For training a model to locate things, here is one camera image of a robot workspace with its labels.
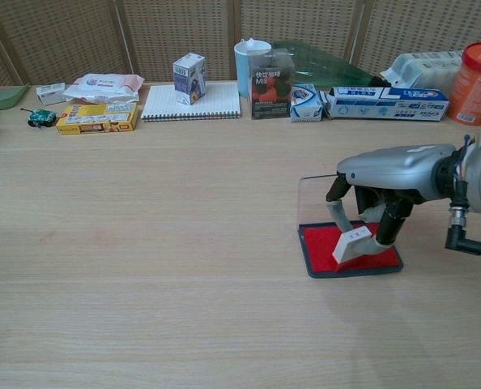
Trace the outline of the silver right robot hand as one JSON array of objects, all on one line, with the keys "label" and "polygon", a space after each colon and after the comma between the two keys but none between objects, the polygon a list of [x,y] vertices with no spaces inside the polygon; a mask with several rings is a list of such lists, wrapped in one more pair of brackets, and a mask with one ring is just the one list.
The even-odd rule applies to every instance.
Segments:
[{"label": "silver right robot hand", "polygon": [[[329,213],[341,231],[333,256],[345,263],[388,250],[415,205],[443,198],[436,169],[452,160],[455,146],[447,143],[378,149],[338,163],[336,178],[326,193]],[[347,218],[343,197],[354,190],[359,218],[377,223],[377,232],[355,228]]]}]

